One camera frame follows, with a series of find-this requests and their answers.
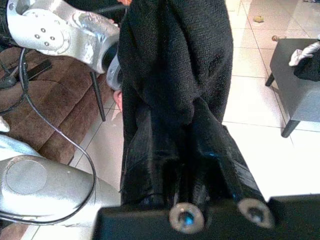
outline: brown couch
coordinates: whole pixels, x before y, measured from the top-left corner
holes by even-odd
[[[10,48],[0,53],[8,67],[15,67],[20,49]],[[52,69],[29,82],[29,94],[37,108],[68,137],[80,143],[99,114],[92,87],[90,68],[71,57],[47,56],[36,51],[26,55],[28,70],[49,59]],[[102,101],[112,95],[105,76],[98,78]],[[0,90],[0,110],[14,104],[22,93],[20,83]],[[28,143],[42,156],[67,164],[75,148],[54,132],[28,105],[27,101],[3,117],[10,125],[8,136]]]

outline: white tile floor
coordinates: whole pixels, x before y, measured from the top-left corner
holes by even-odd
[[[224,124],[267,200],[271,196],[320,193],[320,123],[302,122],[289,138],[282,138],[288,114],[274,88],[264,86],[276,46],[272,36],[317,37],[320,4],[302,0],[226,1],[235,49]],[[262,15],[265,22],[253,22],[256,15]],[[119,189],[122,115],[112,99],[104,107],[106,122],[98,117],[81,145],[93,158],[98,176]],[[79,152],[71,164],[90,171]],[[89,228],[30,227],[23,240],[90,239],[90,234]]]

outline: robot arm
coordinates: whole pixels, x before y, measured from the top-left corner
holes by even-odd
[[[51,56],[69,56],[103,74],[115,57],[120,29],[108,18],[63,0],[1,1],[1,41]]]

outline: gray stool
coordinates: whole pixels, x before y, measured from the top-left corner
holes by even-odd
[[[270,87],[275,80],[284,108],[290,119],[282,132],[287,138],[300,121],[320,123],[320,81],[304,80],[294,75],[294,68],[289,66],[291,55],[296,49],[304,49],[315,43],[316,39],[281,39],[273,53],[270,63],[271,75],[265,85]]]

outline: stool leg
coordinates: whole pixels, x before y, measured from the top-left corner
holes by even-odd
[[[293,130],[298,126],[300,121],[296,120],[289,120],[289,122],[286,124],[283,132],[281,133],[281,136],[284,138],[289,137],[289,135],[292,133]]]
[[[99,85],[98,85],[98,81],[97,81],[97,75],[95,72],[91,71],[90,76],[91,76],[92,85],[93,85],[93,89],[94,89],[95,96],[96,96],[96,101],[98,103],[100,115],[101,115],[102,121],[105,122],[106,121],[105,110],[104,110],[104,105],[103,105],[102,99],[101,99],[101,93],[100,93],[100,89],[99,89]]]
[[[274,74],[271,73],[270,76],[269,76],[269,78],[268,78],[268,80],[265,82],[265,85],[266,85],[267,87],[270,87],[271,84],[274,82],[274,80],[275,80]]]

